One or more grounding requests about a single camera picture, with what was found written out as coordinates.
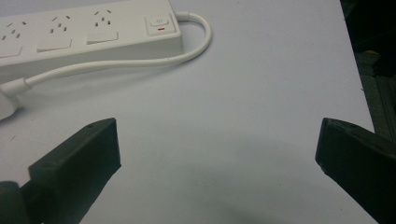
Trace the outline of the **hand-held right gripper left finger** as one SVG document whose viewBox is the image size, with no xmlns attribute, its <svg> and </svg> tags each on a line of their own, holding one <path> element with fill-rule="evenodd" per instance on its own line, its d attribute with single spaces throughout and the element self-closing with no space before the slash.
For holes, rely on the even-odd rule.
<svg viewBox="0 0 396 224">
<path fill-rule="evenodd" d="M 29 166 L 22 187 L 32 224 L 78 224 L 121 168 L 115 119 L 88 124 Z"/>
</svg>

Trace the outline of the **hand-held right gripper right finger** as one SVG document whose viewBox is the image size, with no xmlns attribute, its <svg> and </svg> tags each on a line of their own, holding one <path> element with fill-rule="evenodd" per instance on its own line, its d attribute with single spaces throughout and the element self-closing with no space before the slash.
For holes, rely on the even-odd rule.
<svg viewBox="0 0 396 224">
<path fill-rule="evenodd" d="M 315 160 L 378 224 L 396 224 L 396 144 L 358 125 L 325 118 Z"/>
</svg>

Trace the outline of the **metal stand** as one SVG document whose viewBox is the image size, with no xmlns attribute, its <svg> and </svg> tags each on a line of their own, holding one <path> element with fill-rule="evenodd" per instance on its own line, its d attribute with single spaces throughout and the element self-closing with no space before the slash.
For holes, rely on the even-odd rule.
<svg viewBox="0 0 396 224">
<path fill-rule="evenodd" d="M 381 74 L 379 54 L 355 52 L 354 56 L 375 133 L 396 143 L 396 80 Z"/>
</svg>

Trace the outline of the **white plug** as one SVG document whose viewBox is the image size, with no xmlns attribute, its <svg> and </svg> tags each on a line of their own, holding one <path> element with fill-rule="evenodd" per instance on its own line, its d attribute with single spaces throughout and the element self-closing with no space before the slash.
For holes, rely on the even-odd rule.
<svg viewBox="0 0 396 224">
<path fill-rule="evenodd" d="M 0 85 L 0 120 L 12 116 L 19 108 L 17 95 L 32 89 L 24 78 Z"/>
</svg>

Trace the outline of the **white power strip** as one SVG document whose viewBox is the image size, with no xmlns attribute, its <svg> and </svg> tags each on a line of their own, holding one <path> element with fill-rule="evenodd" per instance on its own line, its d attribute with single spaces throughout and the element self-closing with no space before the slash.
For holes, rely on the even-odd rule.
<svg viewBox="0 0 396 224">
<path fill-rule="evenodd" d="M 183 53 L 169 0 L 128 0 L 0 18 L 0 83 L 76 63 Z"/>
</svg>

